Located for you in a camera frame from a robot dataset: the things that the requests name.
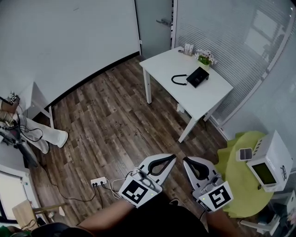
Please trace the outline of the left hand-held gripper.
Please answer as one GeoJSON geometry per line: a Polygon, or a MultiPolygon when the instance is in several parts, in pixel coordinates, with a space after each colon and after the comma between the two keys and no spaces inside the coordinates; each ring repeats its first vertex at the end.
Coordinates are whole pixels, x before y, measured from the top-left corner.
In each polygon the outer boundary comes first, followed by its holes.
{"type": "Polygon", "coordinates": [[[119,190],[121,198],[139,208],[162,192],[162,185],[175,165],[174,154],[157,154],[144,159],[119,190]],[[160,171],[153,169],[163,165],[160,171]]]}

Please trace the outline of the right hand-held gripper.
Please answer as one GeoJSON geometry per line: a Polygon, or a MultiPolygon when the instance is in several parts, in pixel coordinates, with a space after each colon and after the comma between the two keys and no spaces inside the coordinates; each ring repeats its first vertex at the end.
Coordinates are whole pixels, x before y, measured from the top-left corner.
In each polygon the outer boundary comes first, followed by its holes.
{"type": "Polygon", "coordinates": [[[211,161],[189,156],[183,159],[183,166],[194,189],[192,195],[206,212],[215,212],[233,200],[229,183],[216,174],[211,161]],[[201,187],[202,182],[207,180],[210,181],[201,187]]]}

